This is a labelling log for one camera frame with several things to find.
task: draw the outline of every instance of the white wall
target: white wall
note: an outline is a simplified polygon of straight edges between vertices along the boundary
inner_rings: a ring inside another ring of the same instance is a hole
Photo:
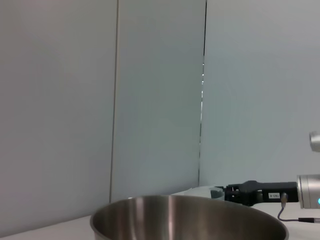
[[[115,0],[0,1],[0,237],[109,202]]]
[[[320,1],[209,0],[200,184],[320,171]]]
[[[121,0],[112,201],[198,185],[205,0]]]

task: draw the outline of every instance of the white table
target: white table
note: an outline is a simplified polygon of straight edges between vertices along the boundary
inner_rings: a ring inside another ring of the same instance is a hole
[[[260,203],[255,209],[277,217],[280,203]],[[299,203],[287,203],[281,217],[283,219],[320,218],[320,209],[300,209]],[[33,231],[27,231],[2,238],[2,240],[94,240],[90,217],[47,226]],[[319,240],[320,224],[303,222],[285,222],[289,230],[289,240]]]

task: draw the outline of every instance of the metal bowl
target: metal bowl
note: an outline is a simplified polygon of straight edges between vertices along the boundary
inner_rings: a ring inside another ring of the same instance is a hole
[[[287,240],[274,217],[236,203],[195,196],[143,196],[91,217],[96,240]]]

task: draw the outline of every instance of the metal cylinder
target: metal cylinder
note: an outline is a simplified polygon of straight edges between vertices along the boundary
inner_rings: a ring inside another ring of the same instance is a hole
[[[121,200],[91,217],[96,240],[287,240],[276,218],[248,206],[196,196]]]
[[[298,175],[297,188],[302,209],[320,209],[320,174]]]
[[[310,147],[312,151],[320,153],[320,134],[317,131],[309,133]]]

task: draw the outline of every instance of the sticker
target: sticker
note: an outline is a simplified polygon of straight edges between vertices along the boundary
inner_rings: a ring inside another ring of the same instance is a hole
[[[280,199],[280,193],[279,192],[269,192],[269,199]]]

